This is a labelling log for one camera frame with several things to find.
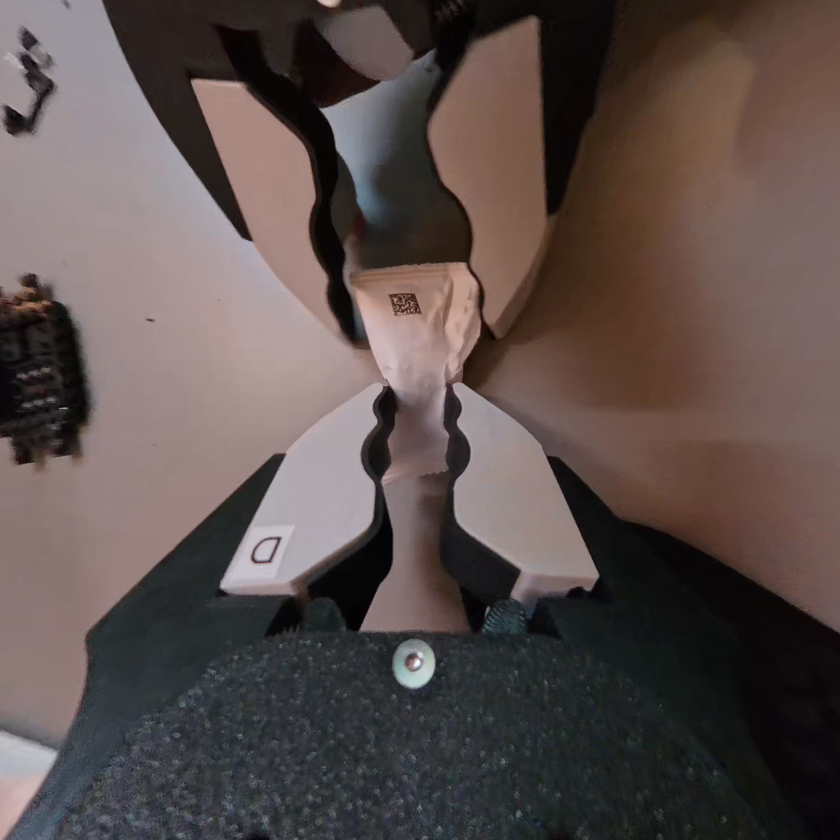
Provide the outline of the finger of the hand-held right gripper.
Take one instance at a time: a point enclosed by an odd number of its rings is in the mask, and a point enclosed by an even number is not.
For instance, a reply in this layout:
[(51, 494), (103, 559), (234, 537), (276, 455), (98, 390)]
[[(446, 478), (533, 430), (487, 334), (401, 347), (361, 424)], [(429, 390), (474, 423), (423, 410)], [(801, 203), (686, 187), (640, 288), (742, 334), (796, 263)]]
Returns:
[(363, 215), (343, 158), (335, 156), (336, 184), (328, 189), (315, 151), (246, 84), (194, 79), (192, 89), (266, 265), (325, 329), (363, 345), (345, 250), (355, 246)]
[(529, 15), (473, 39), (427, 123), (441, 182), (469, 220), (482, 318), (506, 337), (536, 285), (553, 232), (545, 175), (541, 23)]

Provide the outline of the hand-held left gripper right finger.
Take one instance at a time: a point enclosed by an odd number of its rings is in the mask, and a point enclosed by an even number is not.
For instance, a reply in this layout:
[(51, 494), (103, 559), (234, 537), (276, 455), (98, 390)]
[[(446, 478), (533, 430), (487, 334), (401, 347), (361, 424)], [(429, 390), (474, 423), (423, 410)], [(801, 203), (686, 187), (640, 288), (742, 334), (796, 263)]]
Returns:
[(440, 559), (468, 610), (590, 594), (599, 572), (549, 457), (529, 430), (457, 383), (447, 388), (448, 488)]

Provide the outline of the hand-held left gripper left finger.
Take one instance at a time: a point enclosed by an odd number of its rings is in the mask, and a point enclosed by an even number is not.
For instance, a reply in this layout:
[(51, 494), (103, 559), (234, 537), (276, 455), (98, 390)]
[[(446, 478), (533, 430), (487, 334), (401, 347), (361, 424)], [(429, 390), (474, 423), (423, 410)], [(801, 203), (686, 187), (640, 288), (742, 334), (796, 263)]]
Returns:
[(383, 490), (396, 398), (373, 384), (290, 446), (220, 582), (226, 595), (330, 599), (360, 629), (393, 563)]

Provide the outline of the small white paper bag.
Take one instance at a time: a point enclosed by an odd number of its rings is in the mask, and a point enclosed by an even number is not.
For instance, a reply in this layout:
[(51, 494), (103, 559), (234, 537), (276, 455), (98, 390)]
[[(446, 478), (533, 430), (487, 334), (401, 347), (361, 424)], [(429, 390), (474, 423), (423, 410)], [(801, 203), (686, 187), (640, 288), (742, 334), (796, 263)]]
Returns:
[(427, 139), (435, 64), (323, 110), (339, 153), (333, 219), (355, 325), (395, 395), (385, 481), (446, 470), (444, 403), (481, 332), (465, 209), (441, 182)]

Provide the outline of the grey desk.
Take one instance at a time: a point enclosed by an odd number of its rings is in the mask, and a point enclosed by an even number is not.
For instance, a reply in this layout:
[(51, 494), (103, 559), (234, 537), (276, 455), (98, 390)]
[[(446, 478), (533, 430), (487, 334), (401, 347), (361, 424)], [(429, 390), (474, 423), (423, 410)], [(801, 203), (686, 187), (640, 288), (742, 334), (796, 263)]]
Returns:
[[(2, 2), (56, 59), (2, 137), (2, 286), (55, 282), (80, 458), (2, 442), (2, 729), (60, 744), (88, 629), (375, 378), (231, 228), (100, 2)], [(838, 628), (838, 2), (626, 2), (539, 287), (469, 385), (626, 519)]]

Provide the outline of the group of small toy pieces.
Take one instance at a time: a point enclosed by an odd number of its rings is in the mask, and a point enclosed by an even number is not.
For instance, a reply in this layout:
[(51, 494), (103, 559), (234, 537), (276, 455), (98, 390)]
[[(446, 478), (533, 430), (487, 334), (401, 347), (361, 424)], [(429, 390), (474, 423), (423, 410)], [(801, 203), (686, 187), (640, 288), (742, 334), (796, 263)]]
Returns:
[(57, 90), (53, 78), (56, 61), (40, 38), (27, 26), (21, 25), (16, 33), (16, 46), (4, 60), (16, 71), (28, 99), (23, 109), (3, 102), (3, 129), (11, 137), (35, 134), (47, 101)]

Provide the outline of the black toy chassis plate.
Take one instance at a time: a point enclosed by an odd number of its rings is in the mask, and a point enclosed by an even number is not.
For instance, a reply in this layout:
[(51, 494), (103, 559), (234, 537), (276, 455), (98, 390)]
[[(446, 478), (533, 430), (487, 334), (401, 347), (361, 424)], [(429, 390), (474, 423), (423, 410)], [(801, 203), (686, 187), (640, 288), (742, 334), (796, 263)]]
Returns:
[(90, 395), (70, 310), (34, 273), (1, 294), (1, 437), (18, 466), (78, 457)]

